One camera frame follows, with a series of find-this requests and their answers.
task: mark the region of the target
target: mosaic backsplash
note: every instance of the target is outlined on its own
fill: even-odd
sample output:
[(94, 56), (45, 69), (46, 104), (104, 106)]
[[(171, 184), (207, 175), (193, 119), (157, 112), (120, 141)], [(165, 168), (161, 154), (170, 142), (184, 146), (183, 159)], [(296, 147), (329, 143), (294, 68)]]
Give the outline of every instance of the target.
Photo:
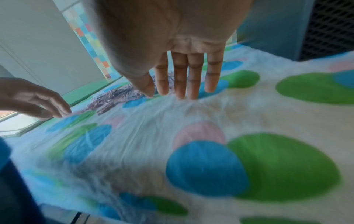
[(71, 29), (75, 32), (87, 52), (101, 70), (104, 77), (106, 79), (119, 78), (120, 74), (112, 67), (106, 52), (97, 39), (97, 36), (92, 31), (82, 4), (77, 3), (71, 8), (65, 10), (63, 15), (69, 23)]

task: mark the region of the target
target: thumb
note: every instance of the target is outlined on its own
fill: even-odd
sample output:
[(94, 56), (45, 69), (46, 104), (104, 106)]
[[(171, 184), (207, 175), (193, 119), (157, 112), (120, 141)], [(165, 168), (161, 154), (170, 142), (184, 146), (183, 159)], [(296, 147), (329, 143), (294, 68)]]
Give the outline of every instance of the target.
[(53, 114), (40, 106), (32, 103), (11, 99), (8, 97), (0, 97), (0, 110), (9, 110), (27, 114), (38, 118), (52, 118)]
[(142, 77), (126, 78), (140, 92), (147, 97), (153, 97), (155, 93), (155, 85), (149, 72)]

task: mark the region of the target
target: metal grate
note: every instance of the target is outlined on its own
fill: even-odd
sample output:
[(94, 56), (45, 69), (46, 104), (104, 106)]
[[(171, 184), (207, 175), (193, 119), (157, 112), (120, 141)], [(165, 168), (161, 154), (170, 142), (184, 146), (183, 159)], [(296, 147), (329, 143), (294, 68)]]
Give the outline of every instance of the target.
[(354, 50), (354, 0), (316, 0), (300, 61)]

